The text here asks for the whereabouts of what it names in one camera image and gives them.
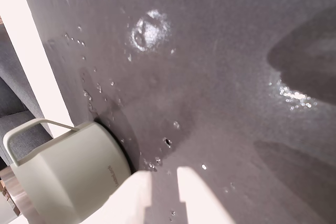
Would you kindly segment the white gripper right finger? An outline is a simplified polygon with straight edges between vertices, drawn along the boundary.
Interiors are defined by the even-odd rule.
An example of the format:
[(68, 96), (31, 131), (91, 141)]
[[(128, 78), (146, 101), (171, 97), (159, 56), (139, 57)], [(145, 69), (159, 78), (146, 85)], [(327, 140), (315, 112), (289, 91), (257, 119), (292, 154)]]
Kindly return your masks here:
[(187, 166), (178, 167), (177, 181), (180, 202), (185, 203), (189, 223), (235, 223), (194, 169)]

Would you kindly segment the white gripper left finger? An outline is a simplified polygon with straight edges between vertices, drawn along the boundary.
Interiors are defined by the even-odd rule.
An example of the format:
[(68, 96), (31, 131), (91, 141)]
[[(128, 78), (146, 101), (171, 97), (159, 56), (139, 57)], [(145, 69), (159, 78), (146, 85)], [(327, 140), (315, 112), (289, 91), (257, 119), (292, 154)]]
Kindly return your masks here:
[(152, 205), (152, 174), (138, 171), (131, 175), (86, 219), (86, 223), (144, 223), (145, 211)]

